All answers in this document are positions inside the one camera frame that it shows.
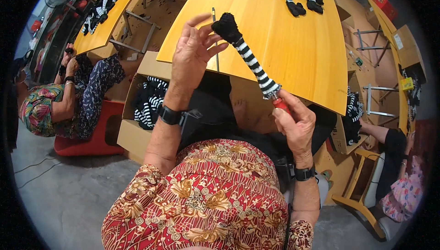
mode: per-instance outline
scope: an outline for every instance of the red plastic stool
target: red plastic stool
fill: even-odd
[[[112,115],[122,115],[124,103],[104,100],[98,124],[91,140],[55,138],[55,152],[61,156],[110,155],[123,154],[121,146],[110,146],[105,141],[107,120]]]

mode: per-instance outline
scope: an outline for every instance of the yellow tabletop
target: yellow tabletop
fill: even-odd
[[[408,122],[408,103],[407,103],[407,96],[406,93],[402,90],[402,87],[400,85],[400,81],[404,78],[400,74],[399,70],[399,55],[397,54],[397,50],[394,45],[393,41],[393,33],[397,31],[394,24],[391,22],[391,20],[387,17],[387,15],[377,6],[377,4],[373,0],[368,0],[370,5],[373,7],[374,14],[377,17],[377,20],[379,21],[379,24],[381,25],[381,29],[385,35],[386,38],[388,38],[388,41],[390,42],[391,46],[391,52],[393,53],[394,57],[394,66],[396,68],[397,72],[397,80],[399,82],[399,129],[402,130],[403,133],[407,134],[408,132],[412,132],[415,130],[415,121],[410,122],[410,131],[407,129],[407,122]]]
[[[171,62],[183,24],[193,16],[216,10],[235,16],[243,38],[267,75],[294,95],[345,115],[347,59],[344,35],[334,0],[323,0],[324,14],[307,9],[295,18],[286,0],[188,0],[173,23],[157,55]],[[237,51],[229,46],[219,54],[221,73],[256,81]],[[217,70],[216,59],[208,69]]]
[[[74,43],[77,54],[105,47],[109,42],[119,19],[131,1],[132,0],[116,1],[114,7],[108,13],[107,20],[102,24],[98,24],[95,33],[88,33],[84,36],[84,33],[80,31]]]

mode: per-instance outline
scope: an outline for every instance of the yellow box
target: yellow box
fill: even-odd
[[[400,84],[402,85],[402,90],[407,91],[409,89],[414,89],[414,83],[412,81],[412,77],[408,77],[400,80]]]

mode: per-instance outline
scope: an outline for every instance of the hand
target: hand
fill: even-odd
[[[286,90],[278,92],[284,102],[289,106],[290,116],[286,111],[276,108],[272,115],[278,131],[287,137],[287,144],[292,151],[298,169],[310,168],[313,165],[311,155],[311,136],[315,129],[316,115],[309,110],[300,99],[294,97]]]
[[[66,49],[68,49],[68,48],[73,49],[74,53],[70,54],[70,53],[66,53],[64,51],[63,59],[61,60],[61,64],[63,66],[67,66],[67,64],[69,63],[70,59],[72,59],[72,57],[75,57],[76,54],[77,54],[77,51],[74,49],[74,44],[68,43],[67,46],[66,46]]]
[[[228,47],[228,43],[222,43],[210,48],[222,40],[217,34],[209,35],[212,32],[211,24],[199,30],[195,28],[210,17],[211,13],[203,13],[184,24],[173,55],[170,86],[173,84],[179,90],[192,92],[200,84],[210,58]]]
[[[67,76],[74,76],[75,72],[78,70],[79,65],[78,62],[73,58],[69,61],[66,67],[66,77]]]
[[[411,149],[414,147],[414,138],[415,138],[415,131],[407,136],[407,148],[405,150],[406,155],[410,154]]]

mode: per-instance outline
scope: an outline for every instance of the red handle tool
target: red handle tool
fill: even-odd
[[[274,95],[274,96],[272,97],[272,99],[274,99],[274,100],[272,101],[272,104],[274,105],[275,108],[283,109],[283,110],[285,110],[286,112],[288,112],[289,115],[292,115],[292,114],[290,113],[289,107],[287,106],[286,103],[284,103],[284,101],[283,101],[282,98],[278,97],[278,95]]]

